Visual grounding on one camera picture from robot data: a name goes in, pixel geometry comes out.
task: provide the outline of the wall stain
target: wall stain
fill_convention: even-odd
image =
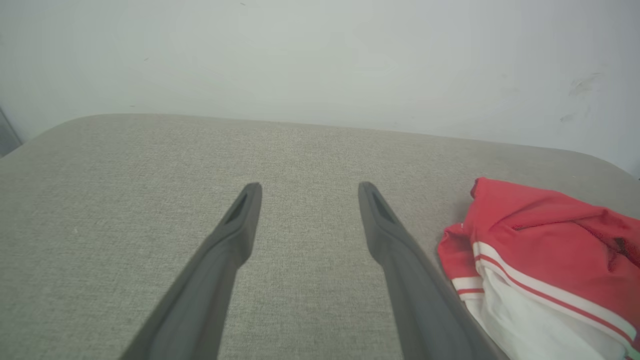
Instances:
[[[586,95],[592,89],[598,79],[602,76],[601,72],[594,72],[586,78],[576,79],[571,83],[569,96]]]
[[[560,122],[562,123],[571,122],[571,121],[573,121],[573,114],[565,115],[560,118]]]

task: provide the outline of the gray cushion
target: gray cushion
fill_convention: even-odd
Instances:
[[[570,151],[176,115],[67,122],[0,160],[0,358],[113,359],[249,182],[264,189],[221,359],[399,359],[357,186],[373,182],[430,259],[474,179],[640,217],[640,184]]]

